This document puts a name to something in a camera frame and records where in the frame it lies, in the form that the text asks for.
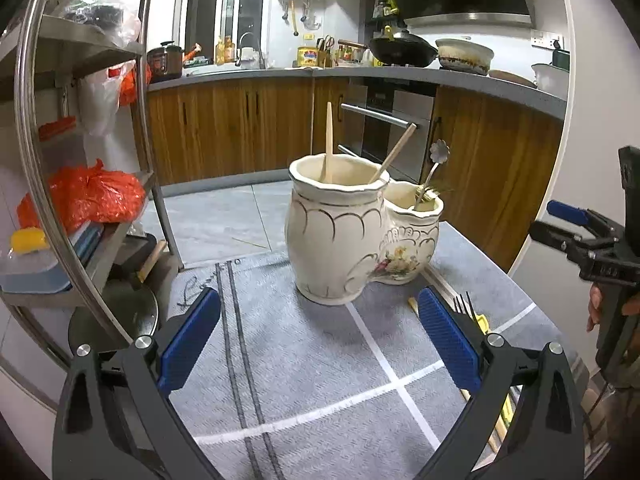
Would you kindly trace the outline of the person's right hand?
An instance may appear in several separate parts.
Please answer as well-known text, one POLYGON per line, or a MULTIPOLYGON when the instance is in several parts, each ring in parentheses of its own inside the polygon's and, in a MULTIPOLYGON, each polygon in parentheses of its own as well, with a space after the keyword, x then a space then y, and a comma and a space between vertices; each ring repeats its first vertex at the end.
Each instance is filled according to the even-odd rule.
MULTIPOLYGON (((603 302, 602 290, 597 284, 592 284, 589 291, 587 332, 590 333, 601 322, 601 306, 603 302)), ((640 295, 634 295, 623 305, 622 313, 626 316, 637 315, 640 312, 640 295)))

